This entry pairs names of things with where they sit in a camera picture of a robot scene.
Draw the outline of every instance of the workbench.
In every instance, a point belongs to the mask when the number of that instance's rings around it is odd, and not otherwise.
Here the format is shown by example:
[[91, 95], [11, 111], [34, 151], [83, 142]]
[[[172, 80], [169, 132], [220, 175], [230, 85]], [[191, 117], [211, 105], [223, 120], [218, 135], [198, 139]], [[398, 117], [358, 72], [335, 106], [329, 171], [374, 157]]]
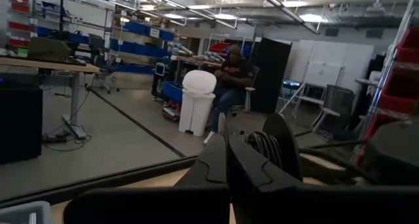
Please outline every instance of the workbench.
[[99, 73], [100, 70], [98, 67], [92, 64], [74, 64], [69, 62], [51, 62], [51, 61], [42, 61], [42, 60], [29, 60], [23, 57], [10, 57], [10, 56], [0, 56], [0, 65], [9, 66], [9, 67], [29, 67], [29, 68], [38, 68], [38, 69], [49, 69], [52, 71], [63, 71], [65, 72], [64, 77], [51, 77], [46, 79], [49, 84], [60, 85], [57, 80], [68, 80], [68, 76], [71, 76], [71, 82], [69, 83], [71, 87], [71, 109], [69, 115], [63, 115], [62, 119], [65, 122], [65, 126], [68, 127], [69, 132], [72, 132], [74, 136], [79, 139], [84, 139], [87, 137], [87, 133], [84, 131], [83, 127], [77, 122], [77, 112], [80, 108], [79, 105], [79, 81], [81, 73]]

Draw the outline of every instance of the table leg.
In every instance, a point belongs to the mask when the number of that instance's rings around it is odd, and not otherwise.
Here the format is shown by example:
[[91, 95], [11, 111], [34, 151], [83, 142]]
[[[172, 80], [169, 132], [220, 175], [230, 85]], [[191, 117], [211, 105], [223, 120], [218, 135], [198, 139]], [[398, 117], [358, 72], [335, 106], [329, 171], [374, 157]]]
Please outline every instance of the table leg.
[[73, 133], [73, 135], [78, 139], [86, 139], [87, 134], [83, 130], [83, 127], [77, 124], [77, 114], [79, 110], [79, 80], [80, 80], [80, 73], [77, 72], [71, 78], [71, 109], [70, 115], [63, 115], [63, 120], [69, 132]]
[[177, 61], [176, 76], [175, 76], [175, 83], [178, 83], [181, 80], [181, 73], [182, 73], [181, 61], [178, 60]]

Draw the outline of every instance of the floor line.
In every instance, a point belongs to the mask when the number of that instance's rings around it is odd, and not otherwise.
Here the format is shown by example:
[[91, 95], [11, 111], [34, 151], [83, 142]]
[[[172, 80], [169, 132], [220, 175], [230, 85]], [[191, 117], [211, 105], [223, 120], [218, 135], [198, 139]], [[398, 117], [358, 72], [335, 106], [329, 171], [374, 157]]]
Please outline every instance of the floor line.
[[139, 123], [137, 120], [135, 120], [133, 117], [129, 116], [129, 114], [125, 113], [123, 110], [118, 108], [115, 104], [111, 103], [109, 100], [105, 99], [103, 96], [101, 96], [99, 93], [97, 93], [95, 90], [90, 89], [90, 91], [95, 94], [99, 99], [103, 100], [105, 103], [110, 105], [113, 109], [118, 111], [122, 116], [126, 117], [129, 121], [133, 122], [135, 125], [143, 129], [148, 135], [152, 136], [154, 139], [156, 139], [158, 142], [160, 142], [162, 145], [164, 145], [166, 148], [168, 148], [171, 152], [175, 153], [177, 156], [181, 158], [185, 158], [186, 155], [184, 155], [181, 151], [178, 151], [175, 147], [170, 145], [168, 142], [163, 140], [160, 136], [157, 136], [152, 131], [150, 131], [148, 128], [146, 128], [144, 125]]

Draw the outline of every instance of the gray chair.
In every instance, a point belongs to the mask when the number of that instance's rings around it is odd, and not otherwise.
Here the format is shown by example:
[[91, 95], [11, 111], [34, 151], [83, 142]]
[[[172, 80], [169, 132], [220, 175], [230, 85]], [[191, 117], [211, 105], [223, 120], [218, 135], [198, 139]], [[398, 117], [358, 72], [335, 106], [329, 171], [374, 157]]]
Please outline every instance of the gray chair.
[[313, 132], [344, 129], [350, 120], [355, 94], [346, 88], [327, 85], [323, 107], [312, 123]]
[[251, 84], [251, 87], [246, 87], [246, 99], [244, 101], [244, 104], [243, 105], [232, 106], [229, 110], [230, 113], [234, 113], [234, 112], [236, 112], [240, 109], [243, 109], [243, 108], [244, 108], [244, 111], [246, 113], [248, 113], [250, 111], [250, 99], [251, 99], [250, 96], [251, 96], [251, 93], [253, 91], [255, 91], [255, 89], [253, 87], [253, 84], [255, 83], [255, 79], [256, 79], [257, 74], [259, 73], [259, 67], [253, 66], [252, 71], [253, 71], [253, 82]]
[[120, 88], [110, 86], [106, 82], [106, 78], [112, 73], [116, 73], [118, 71], [118, 67], [115, 65], [109, 65], [105, 61], [105, 56], [99, 55], [94, 58], [94, 65], [99, 67], [100, 73], [95, 76], [96, 80], [100, 82], [100, 88], [105, 88], [107, 93], [110, 94], [112, 88], [115, 88], [117, 92], [120, 91]]

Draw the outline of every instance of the white trash can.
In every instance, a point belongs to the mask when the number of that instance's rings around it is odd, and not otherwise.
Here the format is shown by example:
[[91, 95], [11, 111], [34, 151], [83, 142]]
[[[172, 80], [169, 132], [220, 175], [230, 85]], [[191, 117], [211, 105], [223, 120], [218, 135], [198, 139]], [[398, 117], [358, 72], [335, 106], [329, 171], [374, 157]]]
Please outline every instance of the white trash can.
[[211, 73], [194, 70], [183, 79], [182, 108], [179, 131], [203, 136], [215, 95], [217, 79]]

